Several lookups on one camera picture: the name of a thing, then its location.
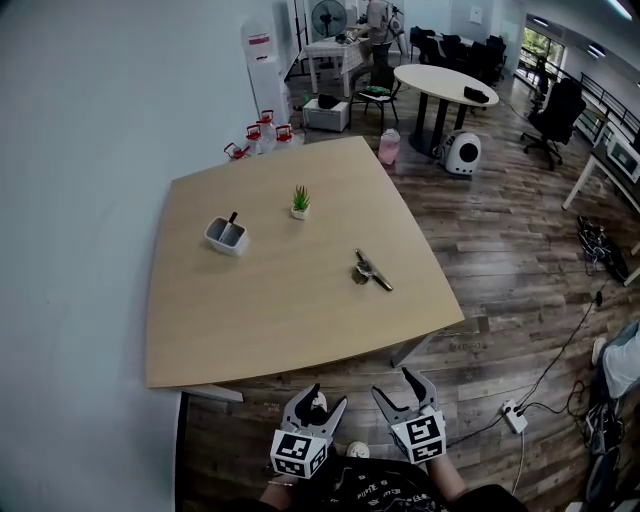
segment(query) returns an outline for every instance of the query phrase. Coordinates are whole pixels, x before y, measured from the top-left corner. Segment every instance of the shoe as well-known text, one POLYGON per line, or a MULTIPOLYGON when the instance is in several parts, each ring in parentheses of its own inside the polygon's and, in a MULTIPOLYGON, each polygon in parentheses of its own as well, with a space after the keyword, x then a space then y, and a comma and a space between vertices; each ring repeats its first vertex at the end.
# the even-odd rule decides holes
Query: shoe
POLYGON ((357 459, 368 459, 369 455, 371 455, 371 451, 365 443, 354 441, 349 446, 347 446, 347 452, 345 455, 347 457, 353 457, 357 459))
POLYGON ((606 338, 598 338, 593 342, 593 349, 591 350, 591 366, 594 368, 598 364, 598 359, 600 358, 600 352, 602 352, 602 347, 607 342, 606 338))

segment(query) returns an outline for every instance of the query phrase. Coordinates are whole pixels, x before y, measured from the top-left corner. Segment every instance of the desk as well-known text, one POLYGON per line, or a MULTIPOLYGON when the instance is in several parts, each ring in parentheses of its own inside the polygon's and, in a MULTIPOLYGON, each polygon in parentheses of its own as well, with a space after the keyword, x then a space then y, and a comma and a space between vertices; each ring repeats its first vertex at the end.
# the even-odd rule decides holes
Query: desk
MULTIPOLYGON (((576 184, 573 186, 573 189, 569 193, 567 200, 562 205, 563 209, 569 208, 571 202, 576 197, 576 194, 580 191, 583 185, 591 176, 591 173, 595 168, 600 169, 604 172, 611 181, 618 187, 625 197, 629 200, 629 202, 633 205, 638 213, 640 213, 640 184, 633 183, 624 172, 613 162, 609 160, 607 156, 607 147, 600 143, 595 148, 591 150, 591 156, 589 157, 589 161, 587 165, 585 165, 582 174, 576 181, 576 184)), ((640 250, 640 243, 636 244, 636 246, 631 250, 631 254, 635 254, 640 250)), ((633 281, 636 277, 640 275, 640 268, 637 268, 624 282, 625 286, 629 286, 631 281, 633 281)))
POLYGON ((316 366, 464 319, 429 244, 362 137, 240 160, 171 184, 149 292, 149 387, 220 383, 316 366), (309 219, 290 215, 296 185, 309 219), (238 212, 241 258, 203 240, 238 212), (362 249, 394 287, 351 279, 362 249))
MULTIPOLYGON (((360 38, 360 41, 368 41, 368 39, 360 38)), ((311 73, 311 89, 314 94, 318 94, 318 77, 316 76, 316 65, 314 59, 316 57, 333 57, 342 59, 342 67, 340 74, 342 75, 344 95, 349 97, 351 95, 349 85, 349 75, 351 70, 357 68, 360 64, 365 62, 363 55, 364 48, 362 43, 355 42, 351 44, 338 44, 335 38, 330 37, 322 41, 317 41, 306 45, 298 59, 309 59, 309 69, 311 73)))
POLYGON ((397 67, 395 69, 395 75, 400 82, 421 91, 416 127, 414 132, 409 136, 409 144, 411 144, 413 149, 423 155, 433 156, 433 150, 440 144, 449 102, 460 104, 455 124, 456 130, 462 128, 468 105, 474 107, 490 107, 498 103, 498 95, 491 87, 475 78, 453 71, 452 69, 438 66, 425 66, 422 64, 408 64, 397 67), (477 101, 465 98, 465 87, 482 91, 489 97, 489 101, 487 103, 478 103, 477 101), (438 117, 433 132, 424 131, 424 117, 427 112, 429 95, 440 98, 438 117))
MULTIPOLYGON (((433 38, 436 41, 438 41, 438 43, 442 42, 442 36, 434 36, 433 38)), ((472 47, 475 41, 473 39, 467 39, 466 37, 461 37, 460 42, 465 46, 472 47)))

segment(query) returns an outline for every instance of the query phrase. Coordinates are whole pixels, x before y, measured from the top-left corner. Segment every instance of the wooden table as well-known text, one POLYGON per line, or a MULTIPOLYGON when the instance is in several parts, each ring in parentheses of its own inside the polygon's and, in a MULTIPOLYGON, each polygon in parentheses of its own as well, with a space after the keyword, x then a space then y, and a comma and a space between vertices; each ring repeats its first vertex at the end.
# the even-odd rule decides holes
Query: wooden table
POLYGON ((429 244, 362 137, 233 162, 175 180, 147 320, 147 385, 218 383, 320 365, 463 320, 429 244), (290 215, 296 185, 310 217, 290 215), (241 258, 203 239, 238 212, 241 258), (351 279, 362 249, 394 287, 351 279))

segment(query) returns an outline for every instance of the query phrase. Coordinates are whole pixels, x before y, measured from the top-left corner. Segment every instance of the pink container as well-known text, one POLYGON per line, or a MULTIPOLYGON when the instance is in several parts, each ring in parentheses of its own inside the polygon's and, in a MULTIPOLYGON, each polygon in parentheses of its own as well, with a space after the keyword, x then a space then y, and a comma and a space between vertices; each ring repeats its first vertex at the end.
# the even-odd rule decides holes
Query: pink container
POLYGON ((394 129, 389 129, 380 137, 380 147, 378 149, 378 160, 383 164, 391 165, 400 150, 400 134, 394 129))

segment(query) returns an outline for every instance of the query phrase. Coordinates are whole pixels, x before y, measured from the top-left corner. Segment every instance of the person standing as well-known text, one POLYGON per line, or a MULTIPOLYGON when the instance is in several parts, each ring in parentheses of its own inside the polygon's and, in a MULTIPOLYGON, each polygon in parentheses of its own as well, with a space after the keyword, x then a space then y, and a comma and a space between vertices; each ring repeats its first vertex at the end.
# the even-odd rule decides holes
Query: person standing
POLYGON ((389 65, 389 48, 394 35, 389 28, 391 6, 384 0, 369 0, 367 5, 367 22, 365 27, 355 33, 355 37, 367 34, 373 53, 373 63, 389 65))

